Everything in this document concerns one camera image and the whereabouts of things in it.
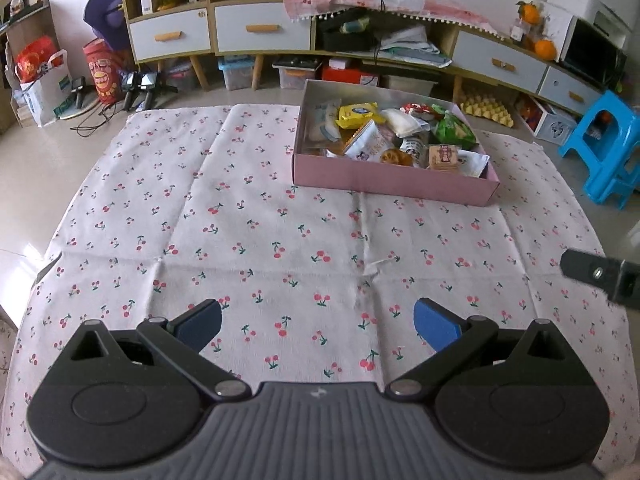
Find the cabinet leg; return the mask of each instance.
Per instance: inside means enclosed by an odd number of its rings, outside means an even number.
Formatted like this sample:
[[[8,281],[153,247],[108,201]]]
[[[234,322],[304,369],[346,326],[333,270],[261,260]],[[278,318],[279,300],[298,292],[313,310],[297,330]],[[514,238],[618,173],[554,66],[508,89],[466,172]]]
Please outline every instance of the cabinet leg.
[[[452,101],[457,105],[460,104],[460,101],[462,101],[462,81],[463,77],[461,75],[454,76],[453,78]]]
[[[264,63],[264,56],[262,54],[258,54],[255,57],[254,78],[251,81],[252,90],[257,90],[258,86],[260,86],[260,76],[262,75],[262,64],[263,63]]]
[[[200,86],[205,92],[209,91],[209,82],[207,81],[207,77],[204,75],[204,70],[202,69],[202,65],[200,64],[200,60],[198,56],[191,56],[189,58],[191,60],[191,66],[193,66],[193,71],[196,73],[196,77],[200,82]]]

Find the pink cloth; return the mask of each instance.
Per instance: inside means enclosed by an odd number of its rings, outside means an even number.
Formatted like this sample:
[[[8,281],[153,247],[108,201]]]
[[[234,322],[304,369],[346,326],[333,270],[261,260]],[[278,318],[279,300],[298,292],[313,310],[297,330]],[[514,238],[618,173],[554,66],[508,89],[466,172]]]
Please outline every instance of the pink cloth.
[[[367,7],[378,10],[380,0],[283,0],[287,14],[292,20],[311,18],[331,12],[339,12],[349,7]],[[430,20],[477,27],[489,34],[500,36],[489,20],[469,10],[453,0],[384,0],[387,12],[398,12],[420,16]]]

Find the microwave oven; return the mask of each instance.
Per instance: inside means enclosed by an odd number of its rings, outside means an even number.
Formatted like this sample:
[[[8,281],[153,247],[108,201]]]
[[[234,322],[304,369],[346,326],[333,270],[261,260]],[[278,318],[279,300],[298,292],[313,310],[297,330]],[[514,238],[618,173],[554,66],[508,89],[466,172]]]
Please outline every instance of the microwave oven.
[[[601,89],[615,89],[626,54],[591,23],[550,4],[544,6],[543,33],[556,46],[556,61]]]

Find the tile floor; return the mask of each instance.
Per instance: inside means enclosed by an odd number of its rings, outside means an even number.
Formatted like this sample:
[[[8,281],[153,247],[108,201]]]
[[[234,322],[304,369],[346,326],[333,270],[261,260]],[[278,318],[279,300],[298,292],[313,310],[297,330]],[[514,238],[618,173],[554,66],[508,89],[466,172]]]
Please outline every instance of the tile floor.
[[[277,83],[267,81],[267,85]],[[214,83],[212,91],[178,95],[166,107],[299,104],[301,97],[302,92],[280,88],[228,92],[219,80]],[[93,123],[89,120],[87,124],[98,123],[98,118],[93,119]],[[21,129],[16,125],[0,134],[0,304],[18,325],[31,283],[40,270],[43,254],[69,201],[102,151],[123,127],[126,115],[117,114],[86,139],[68,129],[80,120],[59,121],[43,129]],[[484,119],[470,118],[470,121],[478,129],[532,141],[523,126],[508,129]],[[640,197],[633,197],[624,211],[619,211],[612,204],[594,205],[582,192],[587,173],[582,162],[576,156],[559,158],[554,144],[544,141],[540,144],[575,191],[605,252],[612,256],[622,254],[627,249],[623,243],[625,234],[640,218]],[[630,318],[636,367],[640,371],[640,314],[630,314]]]

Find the egg tray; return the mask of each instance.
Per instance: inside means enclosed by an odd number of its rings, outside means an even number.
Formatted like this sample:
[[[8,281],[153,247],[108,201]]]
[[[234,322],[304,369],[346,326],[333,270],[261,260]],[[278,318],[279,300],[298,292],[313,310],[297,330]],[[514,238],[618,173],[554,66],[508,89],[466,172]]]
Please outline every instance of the egg tray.
[[[508,128],[513,128],[513,118],[507,111],[504,104],[496,99],[491,94],[479,94],[470,92],[469,94],[461,95],[462,104],[460,108],[467,115],[473,115],[475,117],[484,117],[494,121],[495,123],[502,124]]]

